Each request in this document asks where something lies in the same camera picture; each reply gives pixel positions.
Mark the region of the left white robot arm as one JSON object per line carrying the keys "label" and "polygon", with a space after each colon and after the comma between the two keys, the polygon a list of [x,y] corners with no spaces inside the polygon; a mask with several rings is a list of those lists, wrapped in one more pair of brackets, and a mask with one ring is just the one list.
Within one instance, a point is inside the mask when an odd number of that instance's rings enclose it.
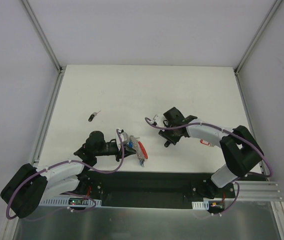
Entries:
{"label": "left white robot arm", "polygon": [[22,165],[0,193],[7,204],[6,218],[23,219],[32,214],[42,201],[62,193],[85,193],[88,183],[82,178],[89,170],[101,174],[112,173],[95,168],[99,156],[115,156],[122,165],[125,157],[138,153],[138,138],[122,129],[117,129],[115,134],[115,139],[106,142],[102,132],[93,131],[68,159],[51,166]]}

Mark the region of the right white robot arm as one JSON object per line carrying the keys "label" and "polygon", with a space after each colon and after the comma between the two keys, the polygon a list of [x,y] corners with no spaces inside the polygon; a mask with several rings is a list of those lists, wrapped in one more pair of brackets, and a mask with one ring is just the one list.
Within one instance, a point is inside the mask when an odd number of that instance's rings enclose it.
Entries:
{"label": "right white robot arm", "polygon": [[222,150],[225,164],[196,187],[204,198],[220,196],[227,184],[247,175],[262,160],[263,152],[245,126],[222,128],[193,115],[185,117],[175,107],[154,116],[153,121],[154,126],[161,127],[159,135],[166,139],[166,147],[185,137],[203,140]]}

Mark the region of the red handled keyring carabiner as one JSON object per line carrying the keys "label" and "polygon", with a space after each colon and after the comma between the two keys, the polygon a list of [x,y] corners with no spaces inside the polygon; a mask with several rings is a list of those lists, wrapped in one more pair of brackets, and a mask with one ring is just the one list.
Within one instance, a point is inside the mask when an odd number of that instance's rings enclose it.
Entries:
{"label": "red handled keyring carabiner", "polygon": [[148,154],[142,142],[139,139],[140,137],[135,137],[133,135],[130,135],[129,136],[129,146],[135,150],[140,165],[144,167],[144,163],[148,159]]}

